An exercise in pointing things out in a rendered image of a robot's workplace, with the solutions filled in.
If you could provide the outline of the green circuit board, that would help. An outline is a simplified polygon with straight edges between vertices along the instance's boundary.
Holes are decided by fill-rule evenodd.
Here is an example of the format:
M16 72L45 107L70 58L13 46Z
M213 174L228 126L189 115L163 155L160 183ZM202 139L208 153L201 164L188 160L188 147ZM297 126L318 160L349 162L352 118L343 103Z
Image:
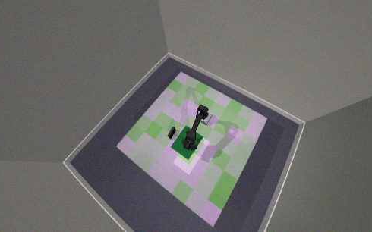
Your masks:
M187 136L186 132L189 130L191 130L191 128L185 126L182 132L178 135L177 139L171 145L172 149L174 149L177 153L185 157L187 160L189 160L189 158L192 156L192 154L194 153L194 150L191 151L191 148L190 150L183 148L184 146L181 141L184 140L184 138L186 138ZM203 139L203 136L201 136L199 133L196 132L196 140L195 140L196 144L195 145L198 146L202 139Z

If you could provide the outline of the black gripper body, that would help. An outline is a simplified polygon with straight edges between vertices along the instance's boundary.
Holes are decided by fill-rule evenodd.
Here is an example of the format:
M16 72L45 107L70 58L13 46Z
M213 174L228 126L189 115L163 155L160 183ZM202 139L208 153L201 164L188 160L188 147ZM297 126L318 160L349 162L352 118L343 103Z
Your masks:
M195 144L195 143L193 143L192 146L191 146L191 151L197 149L197 145L194 145L194 144Z

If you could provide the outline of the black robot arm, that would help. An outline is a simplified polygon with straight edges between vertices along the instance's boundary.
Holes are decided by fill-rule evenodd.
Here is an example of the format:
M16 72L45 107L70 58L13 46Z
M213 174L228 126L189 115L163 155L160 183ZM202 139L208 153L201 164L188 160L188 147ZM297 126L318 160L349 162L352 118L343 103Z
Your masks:
M197 109L197 115L196 115L196 119L194 121L193 127L187 133L186 138L181 141L183 146L184 146L183 148L185 148L187 150L190 150L191 145L196 140L196 130L197 130L197 127L200 123L200 120L205 119L208 116L208 114L209 114L208 110L209 110L208 107L203 106L203 105L199 105L199 107ZM200 111L200 113L198 113L198 111Z

